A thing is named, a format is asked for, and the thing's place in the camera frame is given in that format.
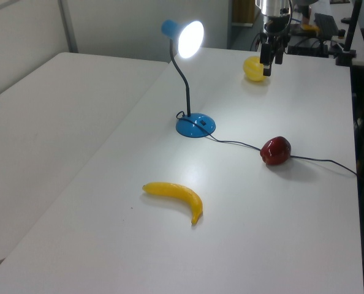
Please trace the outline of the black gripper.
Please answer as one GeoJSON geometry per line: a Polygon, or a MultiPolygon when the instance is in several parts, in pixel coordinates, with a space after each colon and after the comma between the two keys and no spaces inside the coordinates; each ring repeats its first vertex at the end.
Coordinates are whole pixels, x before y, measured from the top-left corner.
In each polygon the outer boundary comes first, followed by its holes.
{"type": "Polygon", "coordinates": [[[289,30],[292,14],[281,16],[263,15],[263,27],[260,32],[260,63],[263,65],[263,76],[271,75],[271,46],[278,47],[275,53],[275,64],[282,64],[284,47],[289,43],[289,30]]]}

